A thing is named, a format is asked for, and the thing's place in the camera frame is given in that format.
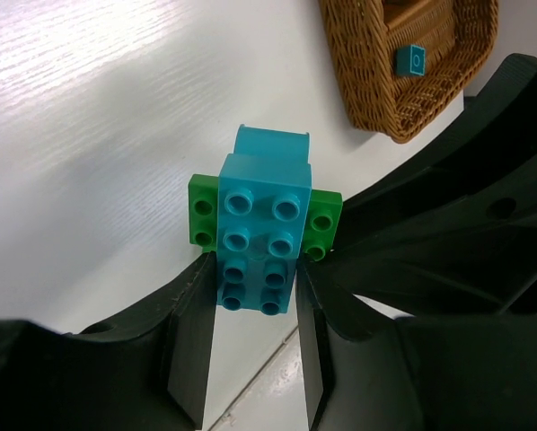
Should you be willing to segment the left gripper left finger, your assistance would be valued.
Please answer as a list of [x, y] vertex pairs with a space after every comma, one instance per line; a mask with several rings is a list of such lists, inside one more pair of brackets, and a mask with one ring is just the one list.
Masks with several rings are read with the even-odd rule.
[[0, 320], [0, 430], [199, 430], [216, 256], [80, 333]]

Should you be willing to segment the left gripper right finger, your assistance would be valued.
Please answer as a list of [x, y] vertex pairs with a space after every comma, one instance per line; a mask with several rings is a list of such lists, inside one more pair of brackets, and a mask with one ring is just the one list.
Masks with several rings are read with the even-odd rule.
[[537, 430], [537, 315], [391, 319], [297, 268], [312, 430]]

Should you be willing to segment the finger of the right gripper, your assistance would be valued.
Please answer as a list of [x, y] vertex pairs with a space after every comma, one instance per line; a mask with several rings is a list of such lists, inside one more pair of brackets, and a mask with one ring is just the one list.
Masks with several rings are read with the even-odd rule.
[[344, 206], [313, 274], [413, 314], [537, 313], [537, 57]]

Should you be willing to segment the small cyan lego brick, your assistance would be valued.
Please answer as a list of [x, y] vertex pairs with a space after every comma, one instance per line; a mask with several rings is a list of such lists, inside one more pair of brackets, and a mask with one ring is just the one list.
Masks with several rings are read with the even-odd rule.
[[407, 45], [396, 51], [396, 75], [424, 76], [426, 72], [426, 50], [418, 45]]

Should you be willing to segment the blue and green lego stack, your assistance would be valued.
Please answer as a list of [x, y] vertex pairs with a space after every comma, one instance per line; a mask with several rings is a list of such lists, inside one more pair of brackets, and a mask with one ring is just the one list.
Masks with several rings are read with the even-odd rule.
[[189, 241], [216, 254], [225, 309], [287, 312], [298, 259], [331, 251], [343, 198], [313, 187], [309, 150], [308, 134], [242, 125], [220, 173], [189, 180]]

